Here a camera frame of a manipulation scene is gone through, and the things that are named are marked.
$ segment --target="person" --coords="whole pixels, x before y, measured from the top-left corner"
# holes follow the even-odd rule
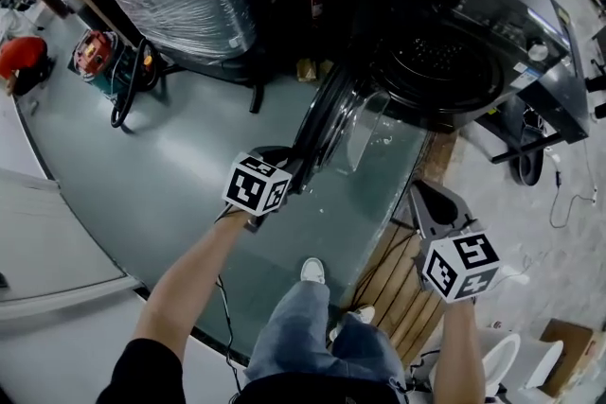
[[[7,81],[7,94],[22,96],[48,78],[53,62],[44,39],[18,37],[0,47],[0,76]]]
[[[162,276],[98,403],[185,402],[182,362],[187,337],[248,218],[245,212],[228,213]],[[347,313],[331,332],[330,352],[330,292],[322,263],[308,259],[300,279],[260,332],[244,371],[248,384],[235,402],[403,402],[400,358],[387,336],[370,325],[374,308]],[[472,303],[448,306],[434,385],[437,404],[484,402],[476,332]]]

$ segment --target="shoe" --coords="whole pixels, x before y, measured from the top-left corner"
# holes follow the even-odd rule
[[[310,257],[303,263],[301,268],[301,281],[315,281],[324,285],[326,280],[324,278],[324,265],[317,257]]]
[[[372,323],[372,319],[375,318],[376,310],[372,305],[363,305],[350,313],[363,324],[370,325]],[[338,323],[337,326],[330,331],[329,338],[331,342],[337,340],[337,337],[339,336],[339,333],[341,333],[342,329],[343,324]]]

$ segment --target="wooden pallet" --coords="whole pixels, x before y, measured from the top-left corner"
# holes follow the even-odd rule
[[[415,178],[441,183],[455,147],[456,134],[433,134],[414,172]],[[351,307],[376,308],[373,324],[383,330],[407,366],[436,329],[444,305],[432,291],[421,291],[413,258],[419,237],[407,227],[390,223],[368,260]]]

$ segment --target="black and white cube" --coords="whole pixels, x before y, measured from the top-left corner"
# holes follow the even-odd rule
[[[291,177],[248,153],[240,153],[231,166],[223,200],[262,216],[280,207]]]
[[[471,298],[489,289],[501,260],[485,233],[433,241],[423,276],[446,303]]]

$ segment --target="box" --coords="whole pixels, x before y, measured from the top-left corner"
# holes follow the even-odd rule
[[[575,385],[604,344],[604,333],[584,326],[551,319],[541,336],[543,342],[564,342],[558,362],[541,389],[558,397]]]

